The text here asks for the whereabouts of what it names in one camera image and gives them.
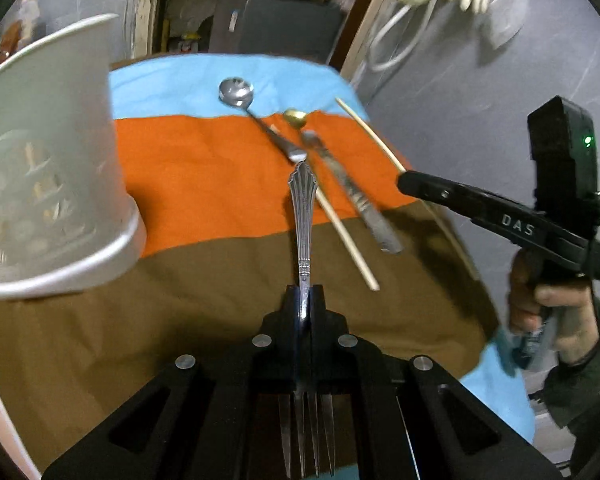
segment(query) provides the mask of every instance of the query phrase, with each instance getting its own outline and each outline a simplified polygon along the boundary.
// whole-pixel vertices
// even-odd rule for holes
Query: gray cabinet
[[[219,0],[209,52],[273,54],[326,63],[344,14],[301,0]]]

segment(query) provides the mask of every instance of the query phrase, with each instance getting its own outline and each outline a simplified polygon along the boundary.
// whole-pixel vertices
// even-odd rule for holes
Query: person's arm
[[[544,382],[542,399],[558,427],[567,426],[576,437],[571,471],[580,470],[600,442],[600,333],[594,308],[600,316],[600,300],[593,298],[588,280],[563,285],[529,285],[524,251],[515,259],[510,274],[509,328],[522,334],[541,323],[542,306],[561,309],[554,348],[559,363]]]

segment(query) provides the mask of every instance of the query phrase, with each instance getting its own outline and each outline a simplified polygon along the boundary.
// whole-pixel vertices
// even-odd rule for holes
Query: fork tine
[[[282,454],[285,457],[286,477],[291,480],[291,396],[278,396],[280,414],[280,435],[282,436]]]
[[[296,427],[298,428],[298,451],[300,453],[300,478],[305,477],[304,467],[304,392],[294,392],[296,407]]]
[[[308,393],[309,400],[309,425],[311,426],[311,441],[314,448],[315,475],[320,476],[320,449],[318,447],[318,395]]]
[[[329,472],[331,476],[336,471],[336,435],[333,421],[333,397],[331,394],[321,396],[322,418],[324,420],[324,435],[327,438],[327,455],[329,456]]]

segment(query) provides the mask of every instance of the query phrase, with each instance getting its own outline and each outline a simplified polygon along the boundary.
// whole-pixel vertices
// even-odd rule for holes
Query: plastic bag
[[[487,11],[484,35],[493,48],[513,38],[525,22],[529,0],[493,0]]]

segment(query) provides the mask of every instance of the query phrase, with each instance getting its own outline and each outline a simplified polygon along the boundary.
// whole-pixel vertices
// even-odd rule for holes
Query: dark green sleeve
[[[600,300],[594,298],[600,313]],[[542,393],[555,423],[576,437],[571,471],[579,471],[600,442],[600,343],[575,366],[558,364],[547,375]]]

